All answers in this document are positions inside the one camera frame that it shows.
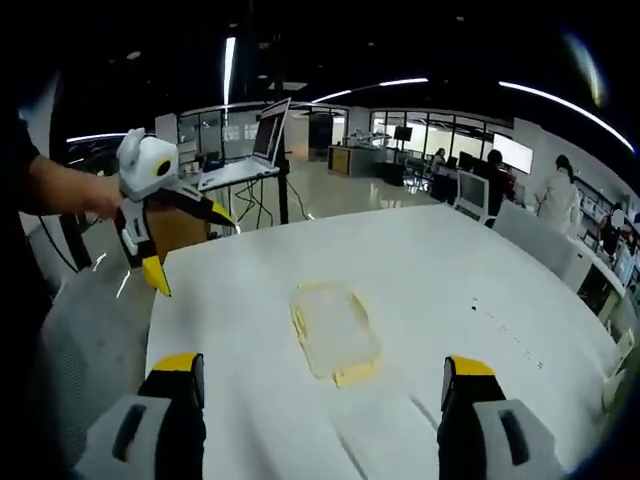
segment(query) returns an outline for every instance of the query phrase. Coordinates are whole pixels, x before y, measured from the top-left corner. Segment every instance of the gray floor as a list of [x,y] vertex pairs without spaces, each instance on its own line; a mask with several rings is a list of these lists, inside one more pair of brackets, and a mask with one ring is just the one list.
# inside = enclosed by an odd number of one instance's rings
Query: gray floor
[[[314,221],[345,213],[438,203],[411,184],[394,187],[376,178],[344,177],[328,172],[325,162],[292,163],[288,178],[300,195],[298,199],[289,187],[290,222]],[[231,189],[231,210],[235,218],[238,218],[247,206],[247,202],[235,196],[245,186],[237,185]],[[280,221],[277,180],[264,180],[263,188],[262,203],[273,216],[274,226],[277,226]],[[256,198],[260,198],[259,185],[254,187],[253,193]],[[220,194],[228,198],[226,191]],[[258,211],[258,205],[255,205],[239,222],[242,232],[256,229]],[[270,225],[269,216],[262,211],[260,228],[269,228]],[[113,222],[102,221],[95,224],[83,234],[83,239],[91,259],[98,263],[95,275],[100,277],[105,289],[112,292],[119,303],[133,311],[141,323],[148,324],[155,291],[146,284],[139,270],[129,271]]]

